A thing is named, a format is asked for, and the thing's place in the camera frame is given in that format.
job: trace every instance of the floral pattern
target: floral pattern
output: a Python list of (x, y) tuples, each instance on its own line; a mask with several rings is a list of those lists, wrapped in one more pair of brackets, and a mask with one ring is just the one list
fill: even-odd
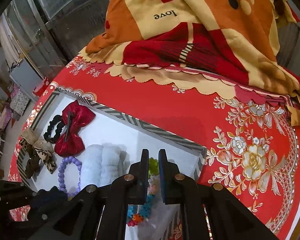
[(95, 68), (90, 68), (90, 70), (87, 72), (87, 74), (92, 74), (93, 77), (97, 77), (100, 75), (100, 71), (96, 70)]
[(170, 239), (178, 240), (182, 236), (182, 224), (176, 226)]
[(86, 61), (75, 61), (73, 65), (74, 68), (70, 71), (70, 73), (73, 73), (73, 75), (76, 76), (80, 70), (86, 70), (90, 64)]
[[(234, 133), (215, 127), (213, 142), (216, 145), (207, 150), (205, 165), (212, 166), (215, 160), (221, 165), (217, 166), (218, 170), (213, 172), (208, 183), (222, 183), (238, 197), (247, 191), (253, 201), (248, 209), (255, 214), (264, 204), (258, 203), (258, 196), (269, 190), (271, 179), (272, 194), (283, 195), (280, 212), (266, 224), (277, 233), (292, 206), (294, 191), (290, 189), (294, 183), (293, 170), (298, 163), (298, 141), (294, 129), (286, 120), (285, 110), (280, 105), (257, 105), (253, 101), (244, 104), (236, 98), (215, 97), (214, 105), (216, 109), (229, 106), (225, 119), (233, 124)], [(259, 132), (254, 135), (254, 128), (249, 127), (255, 122), (263, 135), (260, 136)], [(273, 128), (273, 124), (280, 134), (289, 139), (288, 158), (281, 155), (279, 160), (271, 147), (273, 137), (268, 136), (267, 131)]]
[(239, 102), (236, 98), (223, 99), (216, 97), (214, 99), (214, 107), (224, 109), (226, 105), (232, 106), (228, 112), (228, 117), (226, 120), (229, 123), (233, 123), (235, 127), (245, 126), (248, 127), (249, 124), (253, 124), (257, 121), (258, 126), (264, 131), (267, 128), (272, 128), (272, 123), (274, 121), (276, 128), (279, 132), (285, 135), (278, 118), (285, 113), (282, 107), (271, 106), (269, 104), (257, 105), (253, 101), (249, 101), (247, 104)]
[(37, 117), (42, 106), (43, 106), (43, 104), (42, 104), (42, 102), (40, 102), (36, 108), (32, 109), (31, 114), (29, 115), (29, 117), (27, 119), (27, 127), (29, 127), (33, 123), (34, 119)]

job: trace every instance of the red decoration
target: red decoration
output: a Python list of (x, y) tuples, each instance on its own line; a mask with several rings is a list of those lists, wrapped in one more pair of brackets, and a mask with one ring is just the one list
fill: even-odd
[(41, 83), (33, 90), (33, 94), (37, 97), (42, 96), (42, 94), (47, 89), (48, 85), (50, 84), (48, 78), (44, 78), (44, 80), (41, 81)]
[(91, 123), (96, 116), (95, 113), (93, 113), (86, 106), (79, 105), (78, 101), (76, 100), (67, 105), (67, 107), (62, 111), (62, 120), (65, 125), (68, 124), (69, 112), (73, 114), (74, 117), (70, 123), (70, 130), (67, 140), (65, 141), (65, 132), (60, 136), (54, 147), (55, 152), (61, 157), (77, 155), (85, 149), (83, 141), (77, 133), (79, 132), (80, 128)]
[(105, 28), (106, 28), (106, 29), (110, 29), (110, 23), (109, 23), (108, 20), (106, 20), (106, 22), (105, 22)]

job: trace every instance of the metal bolt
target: metal bolt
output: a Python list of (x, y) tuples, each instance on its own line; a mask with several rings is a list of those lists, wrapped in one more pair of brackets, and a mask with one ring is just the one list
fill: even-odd
[(181, 173), (178, 173), (174, 176), (176, 178), (176, 180), (184, 180), (185, 179), (185, 176)]
[(134, 176), (132, 174), (126, 174), (124, 176), (124, 180), (126, 180), (126, 181), (131, 181), (133, 179), (134, 179)]
[(215, 184), (213, 184), (213, 188), (215, 190), (222, 190), (223, 186), (220, 183), (215, 183)]
[(97, 189), (97, 187), (95, 185), (89, 185), (86, 187), (86, 191), (91, 193), (94, 192)]

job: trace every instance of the door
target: door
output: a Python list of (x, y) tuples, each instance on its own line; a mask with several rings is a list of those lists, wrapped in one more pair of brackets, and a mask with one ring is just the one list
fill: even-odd
[(104, 32), (109, 0), (37, 0), (45, 24), (69, 58)]
[(41, 74), (53, 80), (66, 60), (41, 30), (27, 0), (13, 0), (5, 11), (15, 38)]

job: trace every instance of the colorful flower hair tie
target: colorful flower hair tie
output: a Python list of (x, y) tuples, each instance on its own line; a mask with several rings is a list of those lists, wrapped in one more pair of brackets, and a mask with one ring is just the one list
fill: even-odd
[(149, 218), (151, 208), (154, 203), (154, 197), (157, 192), (157, 184), (159, 183), (159, 163), (154, 158), (149, 159), (149, 187), (146, 203), (139, 207), (138, 205), (129, 205), (127, 211), (127, 225), (129, 227), (137, 226), (139, 223)]

